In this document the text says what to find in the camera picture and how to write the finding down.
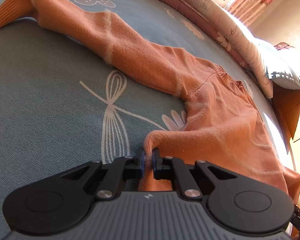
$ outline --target wall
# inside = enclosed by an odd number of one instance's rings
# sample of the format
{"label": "wall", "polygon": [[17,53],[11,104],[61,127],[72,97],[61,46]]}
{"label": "wall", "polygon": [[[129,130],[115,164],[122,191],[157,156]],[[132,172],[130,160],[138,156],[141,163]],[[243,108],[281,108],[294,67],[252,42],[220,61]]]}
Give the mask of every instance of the wall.
{"label": "wall", "polygon": [[271,11],[264,12],[268,15],[250,27],[252,34],[273,45],[286,42],[300,50],[300,0],[283,0],[275,8],[270,6],[267,9]]}

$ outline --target pillow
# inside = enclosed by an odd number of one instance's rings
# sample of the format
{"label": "pillow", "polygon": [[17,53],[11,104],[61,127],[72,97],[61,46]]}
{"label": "pillow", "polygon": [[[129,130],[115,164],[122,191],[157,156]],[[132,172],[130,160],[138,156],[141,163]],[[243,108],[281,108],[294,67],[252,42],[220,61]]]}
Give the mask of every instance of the pillow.
{"label": "pillow", "polygon": [[256,39],[261,55],[266,65],[266,76],[277,85],[291,89],[300,89],[300,79],[291,66],[280,57],[279,52],[269,42]]}

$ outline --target bed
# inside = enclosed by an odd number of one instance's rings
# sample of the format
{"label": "bed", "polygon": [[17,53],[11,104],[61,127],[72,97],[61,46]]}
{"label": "bed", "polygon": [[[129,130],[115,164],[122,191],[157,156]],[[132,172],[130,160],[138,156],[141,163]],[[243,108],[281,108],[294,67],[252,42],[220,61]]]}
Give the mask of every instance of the bed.
{"label": "bed", "polygon": [[[91,12],[107,8],[149,41],[221,65],[243,82],[279,159],[289,164],[270,101],[222,46],[185,16],[159,0],[70,1]],[[92,159],[109,163],[133,155],[150,131],[181,129],[185,122],[181,100],[131,80],[33,19],[0,29],[0,238],[9,231],[2,202],[14,189]],[[120,147],[111,148],[109,141]]]}

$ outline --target orange sweater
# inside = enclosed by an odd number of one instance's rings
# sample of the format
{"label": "orange sweater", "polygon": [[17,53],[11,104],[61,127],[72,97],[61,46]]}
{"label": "orange sweater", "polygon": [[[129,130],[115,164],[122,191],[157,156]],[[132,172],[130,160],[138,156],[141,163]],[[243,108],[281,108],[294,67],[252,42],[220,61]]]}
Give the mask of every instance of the orange sweater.
{"label": "orange sweater", "polygon": [[[184,49],[149,42],[115,13],[86,12],[68,0],[6,0],[0,5],[0,28],[25,16],[78,40],[135,81],[185,102],[183,131],[151,132],[144,142],[148,156],[158,147],[162,155],[186,163],[205,159],[276,186],[297,201],[300,175],[281,165],[242,82],[221,66]],[[151,176],[146,174],[143,189],[167,187]]]}

